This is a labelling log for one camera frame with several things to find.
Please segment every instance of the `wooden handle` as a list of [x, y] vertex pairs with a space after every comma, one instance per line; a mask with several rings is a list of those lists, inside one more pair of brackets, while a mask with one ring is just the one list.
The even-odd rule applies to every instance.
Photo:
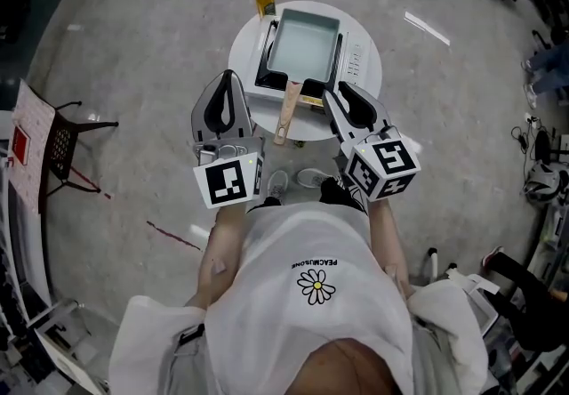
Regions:
[[278, 125], [276, 125], [275, 131], [275, 139], [273, 140], [276, 145], [283, 145], [286, 141], [288, 127], [291, 125], [294, 108], [296, 107], [296, 101], [299, 99], [301, 91], [302, 84], [295, 84], [291, 81], [288, 81], [286, 83], [283, 107], [281, 108], [281, 116], [278, 119]]

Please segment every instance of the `black metal chair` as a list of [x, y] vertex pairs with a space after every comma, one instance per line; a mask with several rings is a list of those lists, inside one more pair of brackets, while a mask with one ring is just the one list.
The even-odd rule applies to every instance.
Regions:
[[52, 143], [46, 147], [46, 151], [49, 151], [50, 153], [50, 170], [61, 181], [61, 185], [47, 193], [47, 196], [59, 191], [64, 186], [69, 186], [70, 188], [79, 189], [85, 192], [100, 193], [100, 188], [86, 188], [68, 180], [71, 172], [71, 162], [73, 161], [77, 138], [80, 133], [85, 133], [94, 129], [112, 126], [117, 127], [118, 122], [73, 123], [62, 117], [58, 111], [66, 108], [67, 106], [80, 106], [81, 104], [81, 101], [72, 101], [55, 108], [55, 118], [53, 119], [52, 134], [50, 135]]

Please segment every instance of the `sneaker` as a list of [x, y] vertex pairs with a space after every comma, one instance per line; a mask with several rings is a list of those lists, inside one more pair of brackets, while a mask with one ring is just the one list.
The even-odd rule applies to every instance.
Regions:
[[332, 177], [328, 173], [324, 173], [314, 167], [302, 169], [296, 173], [296, 182], [304, 188], [320, 188], [326, 179]]
[[532, 63], [530, 63], [529, 60], [522, 61], [522, 69], [523, 69], [525, 72], [529, 72], [530, 74], [533, 73], [533, 70], [532, 70]]
[[537, 107], [537, 94], [535, 94], [535, 91], [533, 90], [533, 85], [532, 84], [524, 85], [524, 93], [525, 93], [525, 98], [527, 99], [527, 103], [530, 105], [532, 109], [535, 109]]
[[283, 195], [288, 188], [288, 173], [276, 171], [268, 179], [267, 196], [283, 201]]
[[484, 256], [482, 258], [482, 261], [480, 262], [480, 265], [482, 265], [482, 268], [485, 269], [486, 265], [488, 265], [488, 262], [497, 254], [497, 253], [503, 253], [504, 252], [504, 247], [503, 246], [496, 246], [491, 253], [488, 253], [486, 256]]

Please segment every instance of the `tiled floor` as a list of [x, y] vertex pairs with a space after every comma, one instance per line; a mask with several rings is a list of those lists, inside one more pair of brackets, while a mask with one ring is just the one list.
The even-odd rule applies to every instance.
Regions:
[[[465, 272], [496, 245], [522, 258], [535, 211], [520, 196], [524, 159], [510, 129], [528, 110], [519, 63], [534, 49], [531, 30], [542, 29], [529, 2], [314, 1], [368, 30], [381, 55], [381, 99], [423, 147], [421, 174], [392, 200], [412, 269], [430, 246], [439, 248], [442, 267], [456, 261]], [[405, 21], [405, 12], [450, 45]], [[115, 321], [134, 294], [172, 305], [193, 294], [202, 253], [147, 221], [204, 247], [214, 213], [202, 205], [192, 173], [190, 112], [227, 67], [232, 42], [254, 13], [253, 0], [85, 0], [44, 96], [54, 104], [82, 100], [68, 116], [118, 119], [120, 127], [86, 134], [75, 158], [111, 199], [72, 189], [50, 198], [58, 291]], [[545, 125], [565, 129], [552, 97], [539, 104]], [[337, 148], [335, 141], [302, 149], [268, 143], [268, 169], [330, 171]], [[314, 197], [297, 188], [288, 200]]]

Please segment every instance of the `white t-shirt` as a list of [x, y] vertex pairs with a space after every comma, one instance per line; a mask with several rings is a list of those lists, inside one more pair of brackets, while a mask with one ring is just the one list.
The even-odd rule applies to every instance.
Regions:
[[[411, 318], [372, 255], [367, 216], [310, 202], [259, 208], [246, 220], [239, 272], [205, 314], [196, 308], [167, 309], [175, 314], [166, 317], [155, 303], [154, 312], [144, 313], [140, 298], [129, 304], [109, 370], [113, 393], [156, 394], [173, 337], [204, 321], [204, 371], [211, 369], [216, 386], [208, 383], [208, 391], [282, 395], [312, 351], [352, 338], [381, 356], [401, 392], [411, 395]], [[144, 344], [146, 338], [135, 331], [141, 328], [152, 335], [151, 343]], [[132, 380], [137, 365], [136, 378], [144, 381]]]

